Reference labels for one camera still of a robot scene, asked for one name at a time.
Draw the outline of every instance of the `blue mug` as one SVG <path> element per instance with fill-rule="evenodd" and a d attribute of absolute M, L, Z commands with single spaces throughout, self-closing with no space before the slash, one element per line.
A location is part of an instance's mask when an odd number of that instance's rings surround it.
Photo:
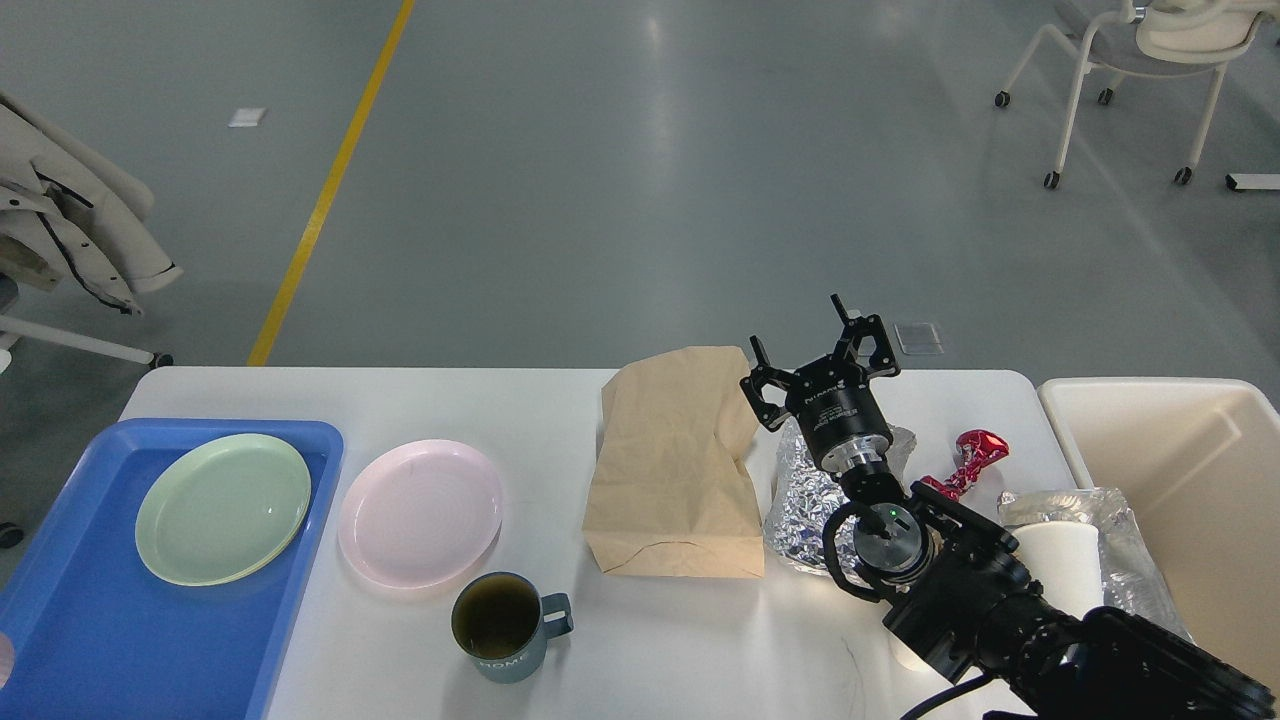
<path fill-rule="evenodd" d="M 564 593 L 540 597 L 515 573 L 489 573 L 462 589 L 451 624 L 481 675 L 518 683 L 541 666 L 548 639 L 573 629 L 573 614 Z"/>

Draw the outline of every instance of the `green plate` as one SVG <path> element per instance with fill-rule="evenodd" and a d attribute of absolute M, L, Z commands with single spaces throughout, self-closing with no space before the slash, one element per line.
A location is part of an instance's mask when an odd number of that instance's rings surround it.
<path fill-rule="evenodd" d="M 206 442 L 156 478 L 133 539 L 161 580 L 216 585 L 279 555 L 302 525 L 311 473 L 289 443 L 244 433 Z"/>

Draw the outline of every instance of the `chair wheel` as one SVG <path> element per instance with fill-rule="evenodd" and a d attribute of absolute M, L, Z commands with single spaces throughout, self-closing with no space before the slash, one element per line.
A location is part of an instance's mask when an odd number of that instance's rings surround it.
<path fill-rule="evenodd" d="M 8 550 L 22 542 L 22 528 L 13 523 L 0 523 L 0 548 Z"/>

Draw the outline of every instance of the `mug handle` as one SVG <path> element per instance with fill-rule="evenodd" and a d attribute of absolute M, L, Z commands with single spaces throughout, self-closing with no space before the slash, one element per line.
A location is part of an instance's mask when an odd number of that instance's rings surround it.
<path fill-rule="evenodd" d="M 548 615 L 563 612 L 563 618 L 548 620 Z M 547 625 L 547 637 L 558 638 L 573 629 L 573 611 L 568 606 L 568 596 L 558 592 L 543 598 L 543 623 Z"/>

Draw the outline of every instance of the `white table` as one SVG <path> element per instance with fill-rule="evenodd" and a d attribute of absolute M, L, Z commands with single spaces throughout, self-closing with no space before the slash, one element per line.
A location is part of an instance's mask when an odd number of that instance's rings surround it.
<path fill-rule="evenodd" d="M 346 455 L 297 624 L 269 710 L 273 720 L 324 717 L 897 717 L 947 687 L 902 669 L 879 620 L 886 603 L 769 559 L 763 580 L 600 574 L 580 528 L 600 433 L 599 391 L 613 370 L 163 368 L 123 418 L 315 419 L 335 425 Z M 1004 489 L 1074 487 L 1032 384 L 1005 370 L 908 370 L 873 389 L 886 418 L 914 430 L 911 479 L 955 469 L 972 428 L 1012 455 L 965 496 L 988 516 Z M 360 470 L 398 445 L 443 437 L 477 447 L 506 487 L 494 547 L 456 582 L 412 602 L 362 589 L 335 541 L 335 515 Z M 762 514 L 777 436 L 748 455 Z M 472 577 L 521 573 L 567 592 L 576 629 L 552 642 L 529 680 L 484 680 L 454 647 L 453 598 Z M 996 683 L 936 711 L 978 717 L 1023 710 Z"/>

